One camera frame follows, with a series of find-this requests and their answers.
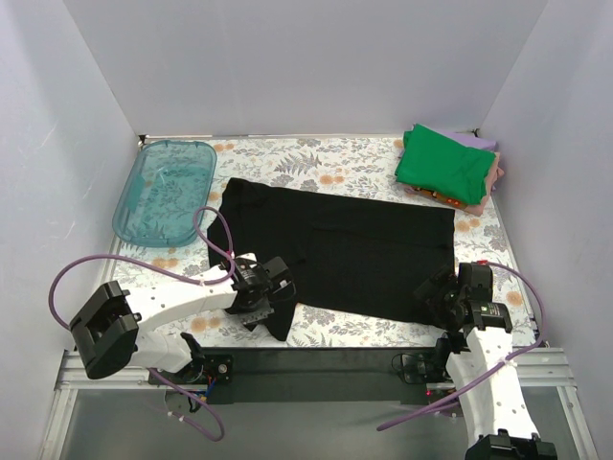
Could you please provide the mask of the black t-shirt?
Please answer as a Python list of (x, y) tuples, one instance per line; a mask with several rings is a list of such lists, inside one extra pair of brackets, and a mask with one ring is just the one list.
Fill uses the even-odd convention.
[(280, 257), (295, 286), (281, 295), (264, 325), (287, 339), (297, 304), (423, 325), (443, 320), (417, 296), (454, 268), (454, 211), (325, 195), (233, 178), (213, 243), (266, 263)]

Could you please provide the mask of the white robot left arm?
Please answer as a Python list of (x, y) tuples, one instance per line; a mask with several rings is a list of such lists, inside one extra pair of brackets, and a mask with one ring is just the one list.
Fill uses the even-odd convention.
[(108, 378), (126, 366), (155, 368), (180, 381), (197, 381), (205, 354), (189, 333), (163, 327), (204, 311), (227, 311), (245, 326), (274, 314), (281, 293), (295, 293), (285, 262), (262, 264), (251, 253), (217, 264), (202, 280), (123, 289), (116, 281), (101, 285), (69, 323), (86, 375)]

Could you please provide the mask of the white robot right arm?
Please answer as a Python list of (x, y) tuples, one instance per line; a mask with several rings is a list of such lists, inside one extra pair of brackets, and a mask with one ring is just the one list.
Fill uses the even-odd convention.
[(464, 416), (467, 459), (555, 459), (524, 401), (506, 305), (493, 299), (494, 264), (461, 263), (456, 274), (439, 275), (420, 290), (429, 294), (445, 331), (428, 366), (430, 379), (452, 381), (455, 390), (429, 411), (458, 405)]

